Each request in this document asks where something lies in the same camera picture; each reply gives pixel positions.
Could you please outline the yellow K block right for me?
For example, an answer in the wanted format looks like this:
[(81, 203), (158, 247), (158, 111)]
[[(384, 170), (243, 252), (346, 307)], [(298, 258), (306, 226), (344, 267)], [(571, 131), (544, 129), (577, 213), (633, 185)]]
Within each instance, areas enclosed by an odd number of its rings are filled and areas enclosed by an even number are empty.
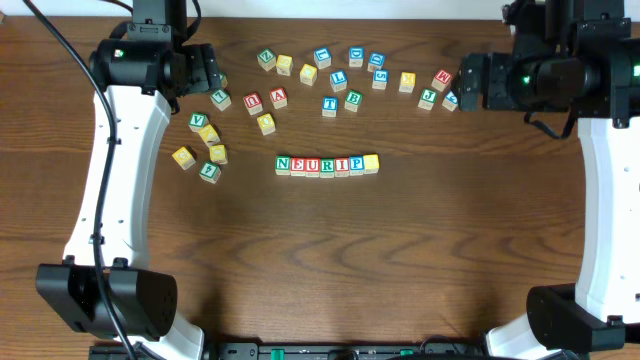
[(412, 72), (402, 72), (400, 76), (399, 91), (402, 93), (412, 93), (416, 84), (416, 74)]

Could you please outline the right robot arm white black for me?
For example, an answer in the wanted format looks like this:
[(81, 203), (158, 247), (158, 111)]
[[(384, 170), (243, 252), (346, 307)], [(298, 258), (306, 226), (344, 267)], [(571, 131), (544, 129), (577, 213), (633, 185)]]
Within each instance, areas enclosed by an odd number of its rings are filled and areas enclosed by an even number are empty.
[(609, 11), (549, 24), (511, 19), (511, 53), (471, 54), (453, 91), (460, 108), (567, 112), (585, 170), (585, 244), (576, 282), (537, 286), (519, 318), (490, 330), (487, 353), (553, 359), (639, 340), (639, 42)]

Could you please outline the green R block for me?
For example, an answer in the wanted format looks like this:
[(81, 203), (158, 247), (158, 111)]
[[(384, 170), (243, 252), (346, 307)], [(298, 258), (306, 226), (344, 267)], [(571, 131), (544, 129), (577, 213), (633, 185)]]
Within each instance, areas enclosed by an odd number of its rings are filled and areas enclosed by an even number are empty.
[(333, 158), (323, 158), (320, 160), (320, 177), (335, 177), (335, 160)]

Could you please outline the yellow block upper middle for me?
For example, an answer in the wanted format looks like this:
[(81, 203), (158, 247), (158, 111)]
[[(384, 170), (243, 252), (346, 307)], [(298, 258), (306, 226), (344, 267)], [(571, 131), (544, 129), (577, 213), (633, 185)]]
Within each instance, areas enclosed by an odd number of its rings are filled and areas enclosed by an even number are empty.
[(318, 69), (315, 66), (304, 64), (300, 70), (300, 82), (305, 85), (313, 86), (317, 80), (317, 76)]

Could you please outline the green J block left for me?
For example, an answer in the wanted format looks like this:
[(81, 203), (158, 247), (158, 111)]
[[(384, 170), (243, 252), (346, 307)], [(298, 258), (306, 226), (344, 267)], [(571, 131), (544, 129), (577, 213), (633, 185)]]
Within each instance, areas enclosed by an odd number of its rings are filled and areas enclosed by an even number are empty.
[(228, 86), (228, 78), (223, 72), (220, 73), (220, 84), (223, 89)]

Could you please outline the blue 5 block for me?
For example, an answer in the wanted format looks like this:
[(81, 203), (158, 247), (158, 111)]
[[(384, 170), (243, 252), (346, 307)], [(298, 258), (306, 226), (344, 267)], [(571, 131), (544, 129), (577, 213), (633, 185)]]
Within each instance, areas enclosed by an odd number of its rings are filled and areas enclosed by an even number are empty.
[(389, 81), (389, 73), (385, 69), (376, 69), (373, 72), (372, 88), (385, 90)]

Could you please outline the blue T block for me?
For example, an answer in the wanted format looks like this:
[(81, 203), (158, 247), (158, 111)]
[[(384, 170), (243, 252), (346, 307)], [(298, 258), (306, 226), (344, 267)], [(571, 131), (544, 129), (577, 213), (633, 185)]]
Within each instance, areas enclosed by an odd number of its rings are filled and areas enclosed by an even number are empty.
[(335, 118), (338, 110), (338, 98), (325, 96), (322, 101), (322, 116)]

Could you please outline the yellow S block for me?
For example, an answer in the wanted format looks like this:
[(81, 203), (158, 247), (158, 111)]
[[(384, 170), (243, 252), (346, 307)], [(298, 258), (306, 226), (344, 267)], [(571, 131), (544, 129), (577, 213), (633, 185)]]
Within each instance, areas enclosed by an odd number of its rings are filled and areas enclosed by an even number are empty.
[(363, 156), (364, 173), (375, 174), (380, 169), (379, 156), (377, 154), (367, 154)]

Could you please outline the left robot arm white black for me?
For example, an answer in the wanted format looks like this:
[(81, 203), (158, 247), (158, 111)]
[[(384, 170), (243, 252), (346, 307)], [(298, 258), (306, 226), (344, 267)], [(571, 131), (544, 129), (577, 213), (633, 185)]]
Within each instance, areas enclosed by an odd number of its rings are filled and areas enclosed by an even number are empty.
[(212, 45), (106, 39), (91, 54), (98, 87), (81, 210), (58, 264), (36, 290), (75, 332), (156, 359), (203, 359), (204, 331), (177, 311), (173, 276), (149, 268), (149, 202), (159, 146), (178, 98), (220, 87)]

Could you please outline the red M block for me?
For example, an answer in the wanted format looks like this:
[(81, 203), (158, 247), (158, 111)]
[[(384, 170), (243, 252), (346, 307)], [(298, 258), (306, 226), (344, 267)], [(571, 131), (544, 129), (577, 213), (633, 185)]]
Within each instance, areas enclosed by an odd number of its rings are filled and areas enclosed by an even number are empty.
[(439, 70), (432, 80), (431, 86), (439, 92), (444, 92), (450, 85), (453, 75), (444, 69)]

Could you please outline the yellow O block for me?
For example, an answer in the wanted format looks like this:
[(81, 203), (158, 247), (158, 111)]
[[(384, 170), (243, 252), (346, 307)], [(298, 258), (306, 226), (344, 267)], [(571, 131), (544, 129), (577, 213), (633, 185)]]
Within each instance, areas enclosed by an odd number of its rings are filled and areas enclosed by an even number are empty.
[(274, 118), (270, 113), (266, 113), (257, 118), (258, 126), (261, 133), (266, 136), (276, 131), (276, 124)]

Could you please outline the red u block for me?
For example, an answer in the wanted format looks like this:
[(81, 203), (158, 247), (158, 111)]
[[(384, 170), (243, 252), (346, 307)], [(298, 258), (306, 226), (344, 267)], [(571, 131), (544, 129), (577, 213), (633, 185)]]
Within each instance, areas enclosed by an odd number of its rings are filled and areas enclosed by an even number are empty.
[(257, 92), (244, 96), (243, 103), (250, 115), (256, 115), (263, 111), (263, 102)]
[(310, 178), (320, 177), (320, 164), (319, 158), (305, 158), (305, 176)]

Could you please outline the blue P block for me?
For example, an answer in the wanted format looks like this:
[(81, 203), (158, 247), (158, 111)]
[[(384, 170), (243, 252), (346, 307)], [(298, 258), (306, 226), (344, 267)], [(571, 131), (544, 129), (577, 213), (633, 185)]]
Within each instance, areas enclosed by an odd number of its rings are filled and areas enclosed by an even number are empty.
[(351, 156), (349, 158), (349, 174), (351, 176), (360, 176), (364, 174), (364, 171), (364, 158), (362, 156)]

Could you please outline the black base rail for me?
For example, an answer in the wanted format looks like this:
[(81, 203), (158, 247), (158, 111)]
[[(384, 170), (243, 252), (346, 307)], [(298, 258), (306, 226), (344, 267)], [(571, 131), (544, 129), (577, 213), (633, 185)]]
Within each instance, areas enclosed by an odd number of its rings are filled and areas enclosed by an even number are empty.
[(220, 343), (204, 350), (204, 360), (385, 360), (385, 359), (490, 359), (471, 344), (436, 341), (421, 346), (317, 345), (274, 346), (256, 343)]

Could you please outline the green j block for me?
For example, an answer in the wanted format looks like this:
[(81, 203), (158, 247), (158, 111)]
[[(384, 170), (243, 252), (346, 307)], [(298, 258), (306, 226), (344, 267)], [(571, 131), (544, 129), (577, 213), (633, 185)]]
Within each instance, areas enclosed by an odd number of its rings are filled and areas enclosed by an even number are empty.
[(228, 86), (228, 78), (223, 72), (220, 73), (220, 84), (223, 89)]
[(431, 110), (437, 101), (437, 93), (431, 89), (425, 88), (419, 99), (418, 107), (424, 110)]

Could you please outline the yellow block top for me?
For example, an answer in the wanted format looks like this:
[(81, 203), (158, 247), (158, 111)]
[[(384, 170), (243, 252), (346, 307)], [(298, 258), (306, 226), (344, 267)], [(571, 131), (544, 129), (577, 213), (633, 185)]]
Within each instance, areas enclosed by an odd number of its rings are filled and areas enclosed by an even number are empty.
[(293, 68), (293, 58), (280, 54), (276, 60), (276, 71), (278, 75), (290, 76)]

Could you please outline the red E block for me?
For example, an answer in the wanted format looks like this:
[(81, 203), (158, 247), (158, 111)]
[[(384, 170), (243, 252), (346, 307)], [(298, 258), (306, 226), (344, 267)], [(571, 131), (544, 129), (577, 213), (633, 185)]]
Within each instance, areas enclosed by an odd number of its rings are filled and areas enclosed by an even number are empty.
[(305, 158), (292, 157), (290, 159), (290, 175), (305, 177)]

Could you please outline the blue l block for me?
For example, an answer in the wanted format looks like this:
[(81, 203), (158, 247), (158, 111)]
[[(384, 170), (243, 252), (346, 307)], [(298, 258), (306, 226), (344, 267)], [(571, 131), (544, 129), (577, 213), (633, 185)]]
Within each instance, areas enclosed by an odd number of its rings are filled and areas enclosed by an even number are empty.
[(332, 64), (332, 55), (328, 48), (319, 48), (314, 51), (314, 61), (318, 69), (325, 69)]
[(347, 88), (348, 78), (344, 70), (330, 74), (330, 85), (334, 92), (340, 92)]

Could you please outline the red I block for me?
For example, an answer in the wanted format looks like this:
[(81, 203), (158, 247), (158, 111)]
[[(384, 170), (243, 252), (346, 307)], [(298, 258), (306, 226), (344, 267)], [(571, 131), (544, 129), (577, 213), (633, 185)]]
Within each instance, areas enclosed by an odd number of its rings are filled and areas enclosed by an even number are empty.
[(336, 177), (350, 176), (350, 161), (348, 157), (334, 159), (334, 174)]

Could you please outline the yellow k block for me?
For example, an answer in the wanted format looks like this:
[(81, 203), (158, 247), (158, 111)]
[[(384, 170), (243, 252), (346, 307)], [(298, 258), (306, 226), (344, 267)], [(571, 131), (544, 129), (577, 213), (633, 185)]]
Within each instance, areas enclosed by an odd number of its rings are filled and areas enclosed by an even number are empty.
[(202, 141), (208, 146), (214, 146), (220, 142), (220, 136), (211, 124), (202, 127), (198, 134)]
[(416, 74), (412, 72), (402, 72), (400, 76), (399, 91), (402, 93), (412, 93), (416, 84)]

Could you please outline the blue L block top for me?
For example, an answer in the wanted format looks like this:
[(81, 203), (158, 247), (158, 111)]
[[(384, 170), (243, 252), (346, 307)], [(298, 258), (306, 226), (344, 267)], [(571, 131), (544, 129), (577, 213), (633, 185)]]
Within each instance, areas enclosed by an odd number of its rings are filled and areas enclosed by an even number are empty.
[(332, 55), (328, 48), (319, 48), (314, 51), (314, 61), (318, 69), (325, 69), (332, 64)]

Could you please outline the green 7 block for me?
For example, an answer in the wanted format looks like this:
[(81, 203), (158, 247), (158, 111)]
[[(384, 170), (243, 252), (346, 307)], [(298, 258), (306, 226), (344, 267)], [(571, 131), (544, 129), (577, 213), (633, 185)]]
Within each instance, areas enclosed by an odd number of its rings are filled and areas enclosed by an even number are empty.
[(232, 103), (229, 94), (223, 89), (213, 91), (210, 99), (214, 106), (220, 111), (226, 110)]

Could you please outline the yellow K block left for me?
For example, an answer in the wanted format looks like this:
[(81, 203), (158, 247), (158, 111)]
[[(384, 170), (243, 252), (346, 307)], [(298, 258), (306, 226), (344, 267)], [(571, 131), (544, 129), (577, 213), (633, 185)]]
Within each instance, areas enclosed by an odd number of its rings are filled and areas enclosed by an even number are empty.
[(202, 141), (208, 146), (214, 146), (220, 142), (220, 136), (211, 124), (202, 127), (198, 134)]

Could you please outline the yellow G block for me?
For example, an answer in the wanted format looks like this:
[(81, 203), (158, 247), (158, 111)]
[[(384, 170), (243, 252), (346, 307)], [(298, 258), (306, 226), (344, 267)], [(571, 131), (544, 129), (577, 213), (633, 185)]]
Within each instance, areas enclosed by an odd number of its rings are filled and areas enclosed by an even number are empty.
[(186, 147), (181, 147), (172, 154), (172, 158), (182, 170), (187, 170), (196, 163), (196, 159), (191, 151)]

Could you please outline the green N block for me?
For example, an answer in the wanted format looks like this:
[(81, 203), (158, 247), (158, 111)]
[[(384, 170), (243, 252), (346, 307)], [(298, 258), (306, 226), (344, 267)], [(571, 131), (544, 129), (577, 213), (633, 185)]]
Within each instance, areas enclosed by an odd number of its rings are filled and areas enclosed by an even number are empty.
[(289, 176), (291, 174), (291, 158), (289, 156), (276, 157), (275, 173), (279, 176)]

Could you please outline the green V block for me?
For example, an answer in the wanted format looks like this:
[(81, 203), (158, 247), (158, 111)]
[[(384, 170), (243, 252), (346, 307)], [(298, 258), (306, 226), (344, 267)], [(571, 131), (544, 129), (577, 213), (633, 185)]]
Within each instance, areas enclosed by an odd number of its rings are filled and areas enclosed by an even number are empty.
[(188, 126), (192, 132), (199, 132), (202, 128), (209, 124), (206, 114), (194, 112), (191, 114)]

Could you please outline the yellow C block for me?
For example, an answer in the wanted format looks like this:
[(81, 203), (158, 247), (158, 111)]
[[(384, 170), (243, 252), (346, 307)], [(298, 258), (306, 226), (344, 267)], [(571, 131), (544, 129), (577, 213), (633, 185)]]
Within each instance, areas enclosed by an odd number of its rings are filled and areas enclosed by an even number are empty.
[(227, 164), (228, 153), (224, 144), (216, 144), (209, 148), (210, 161), (215, 164)]

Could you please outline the green B block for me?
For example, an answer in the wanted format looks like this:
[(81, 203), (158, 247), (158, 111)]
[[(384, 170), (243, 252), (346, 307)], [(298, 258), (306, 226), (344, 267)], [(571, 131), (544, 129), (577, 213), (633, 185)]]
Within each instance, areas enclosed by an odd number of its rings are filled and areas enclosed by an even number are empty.
[(357, 112), (363, 100), (363, 94), (350, 90), (345, 98), (345, 109), (351, 112)]

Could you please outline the blue 2 block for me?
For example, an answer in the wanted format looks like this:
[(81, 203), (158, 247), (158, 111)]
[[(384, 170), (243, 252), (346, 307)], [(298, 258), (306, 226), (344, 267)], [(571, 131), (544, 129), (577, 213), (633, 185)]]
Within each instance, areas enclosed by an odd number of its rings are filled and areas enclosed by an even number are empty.
[(458, 107), (458, 99), (452, 91), (449, 91), (445, 95), (442, 101), (442, 106), (451, 112), (456, 110)]

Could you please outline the green Z block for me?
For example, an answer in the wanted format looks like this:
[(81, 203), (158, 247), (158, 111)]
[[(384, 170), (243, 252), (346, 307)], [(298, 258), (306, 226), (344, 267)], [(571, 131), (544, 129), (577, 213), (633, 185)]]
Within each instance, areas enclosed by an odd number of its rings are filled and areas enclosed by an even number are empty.
[(265, 48), (257, 54), (257, 61), (265, 72), (269, 72), (276, 66), (277, 57), (271, 49)]

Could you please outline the blue D block tilted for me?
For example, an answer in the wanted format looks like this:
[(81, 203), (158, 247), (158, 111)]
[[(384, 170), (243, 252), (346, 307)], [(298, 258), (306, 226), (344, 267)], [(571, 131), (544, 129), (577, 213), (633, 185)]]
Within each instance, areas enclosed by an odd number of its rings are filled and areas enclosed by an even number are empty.
[(384, 66), (386, 56), (378, 52), (372, 52), (369, 57), (367, 71), (374, 72)]

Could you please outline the green J block right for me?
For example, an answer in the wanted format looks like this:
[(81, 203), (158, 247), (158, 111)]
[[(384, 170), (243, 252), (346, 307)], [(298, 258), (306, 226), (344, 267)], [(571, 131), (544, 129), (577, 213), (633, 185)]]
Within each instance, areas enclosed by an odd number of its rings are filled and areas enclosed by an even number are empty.
[(431, 89), (425, 88), (419, 99), (418, 107), (424, 110), (431, 110), (437, 101), (437, 93)]

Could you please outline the red A block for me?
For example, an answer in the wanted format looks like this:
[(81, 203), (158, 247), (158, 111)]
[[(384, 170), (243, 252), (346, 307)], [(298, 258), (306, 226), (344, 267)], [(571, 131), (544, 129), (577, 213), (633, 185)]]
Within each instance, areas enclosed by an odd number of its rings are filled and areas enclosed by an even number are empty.
[(275, 109), (280, 109), (288, 105), (288, 96), (282, 87), (272, 89), (269, 92), (269, 96)]

